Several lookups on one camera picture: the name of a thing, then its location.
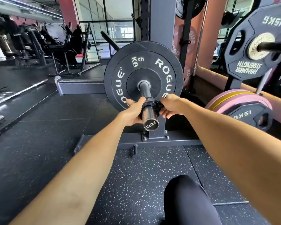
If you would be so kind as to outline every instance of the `yellow weight plate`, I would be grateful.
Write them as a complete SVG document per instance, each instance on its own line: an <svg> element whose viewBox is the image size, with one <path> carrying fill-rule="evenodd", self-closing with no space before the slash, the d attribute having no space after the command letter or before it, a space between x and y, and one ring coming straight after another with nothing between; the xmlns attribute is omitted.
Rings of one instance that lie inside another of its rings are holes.
<svg viewBox="0 0 281 225"><path fill-rule="evenodd" d="M233 96L240 95L240 94L255 94L255 93L250 92L250 91L234 91L234 92L228 93L228 94L218 98L216 101L214 101L213 104L211 104L211 106L208 109L214 110L222 102L226 101L227 99L232 98Z"/></svg>

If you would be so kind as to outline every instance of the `black leggings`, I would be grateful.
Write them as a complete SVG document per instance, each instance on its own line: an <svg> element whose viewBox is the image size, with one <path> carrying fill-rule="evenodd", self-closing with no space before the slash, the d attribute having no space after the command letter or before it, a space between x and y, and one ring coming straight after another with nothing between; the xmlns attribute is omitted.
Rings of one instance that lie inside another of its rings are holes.
<svg viewBox="0 0 281 225"><path fill-rule="evenodd" d="M222 224L205 190L187 175L180 175L168 183L165 188L164 208L165 224Z"/></svg>

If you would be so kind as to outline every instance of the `left hand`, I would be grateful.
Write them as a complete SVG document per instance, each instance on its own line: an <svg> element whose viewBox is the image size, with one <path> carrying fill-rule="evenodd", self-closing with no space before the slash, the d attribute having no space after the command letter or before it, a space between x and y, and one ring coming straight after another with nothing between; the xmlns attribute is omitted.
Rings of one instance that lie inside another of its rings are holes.
<svg viewBox="0 0 281 225"><path fill-rule="evenodd" d="M141 109L145 101L145 97L141 97L138 102L134 102L131 99L126 100L129 108L119 113L119 116L123 117L125 126L143 123L143 121L139 118L139 114L141 113Z"/></svg>

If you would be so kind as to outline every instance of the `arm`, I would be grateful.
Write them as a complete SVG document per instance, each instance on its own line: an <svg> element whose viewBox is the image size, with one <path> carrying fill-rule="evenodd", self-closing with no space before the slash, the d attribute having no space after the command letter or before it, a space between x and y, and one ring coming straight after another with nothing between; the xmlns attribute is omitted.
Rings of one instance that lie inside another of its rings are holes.
<svg viewBox="0 0 281 225"><path fill-rule="evenodd" d="M85 224L109 174L124 127L142 123L138 115L144 101L144 97L137 103L127 100L130 108L93 136L10 225Z"/></svg>
<svg viewBox="0 0 281 225"><path fill-rule="evenodd" d="M172 94L161 102L167 108L161 114L183 114L241 193L269 222L281 224L281 141Z"/></svg>

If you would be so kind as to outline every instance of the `right arm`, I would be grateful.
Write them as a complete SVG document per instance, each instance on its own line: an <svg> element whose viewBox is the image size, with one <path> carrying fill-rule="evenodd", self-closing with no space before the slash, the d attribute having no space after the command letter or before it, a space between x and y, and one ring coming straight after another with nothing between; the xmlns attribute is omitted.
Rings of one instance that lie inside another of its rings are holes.
<svg viewBox="0 0 281 225"><path fill-rule="evenodd" d="M183 114L241 193L269 222L281 224L281 141L174 94L161 102L167 109L161 114Z"/></svg>

